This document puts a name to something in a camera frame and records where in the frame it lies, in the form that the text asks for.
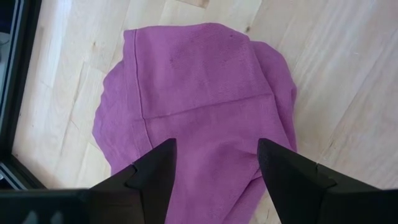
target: black frame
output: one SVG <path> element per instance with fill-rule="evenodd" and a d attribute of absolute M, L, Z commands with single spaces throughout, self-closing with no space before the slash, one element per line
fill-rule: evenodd
<path fill-rule="evenodd" d="M 19 111 L 29 69 L 41 0 L 16 0 L 11 49 L 0 90 L 0 174 L 16 190 L 45 189 L 12 155 Z"/>

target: black plastic part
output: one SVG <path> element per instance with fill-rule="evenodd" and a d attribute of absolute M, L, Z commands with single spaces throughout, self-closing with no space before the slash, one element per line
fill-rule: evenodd
<path fill-rule="evenodd" d="M 257 155 L 282 224 L 398 223 L 398 190 L 379 190 L 268 139 Z"/>
<path fill-rule="evenodd" d="M 174 185 L 176 156 L 175 139 L 169 139 L 134 165 L 91 189 L 0 191 L 0 220 L 2 223 L 164 223 Z"/>

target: towel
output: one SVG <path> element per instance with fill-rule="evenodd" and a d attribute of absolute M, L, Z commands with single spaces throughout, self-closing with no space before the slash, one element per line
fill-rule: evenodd
<path fill-rule="evenodd" d="M 283 56 L 221 24 L 125 31 L 103 85 L 93 135 L 113 174 L 177 139 L 166 223 L 248 223 L 265 191 L 258 139 L 296 150 Z"/>

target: hardwood floor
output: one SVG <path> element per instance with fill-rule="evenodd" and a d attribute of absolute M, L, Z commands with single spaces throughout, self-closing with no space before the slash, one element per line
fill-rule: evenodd
<path fill-rule="evenodd" d="M 107 178 L 91 127 L 122 31 L 219 22 L 286 58 L 299 153 L 398 187 L 397 12 L 396 0 L 44 0 L 14 155 L 50 188 Z M 265 194 L 251 223 L 278 222 Z"/>

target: black stand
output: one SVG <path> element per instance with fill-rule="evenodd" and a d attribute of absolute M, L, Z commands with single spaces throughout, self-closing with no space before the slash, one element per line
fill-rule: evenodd
<path fill-rule="evenodd" d="M 268 139 L 257 154 L 282 224 L 398 223 L 398 190 L 379 190 Z"/>

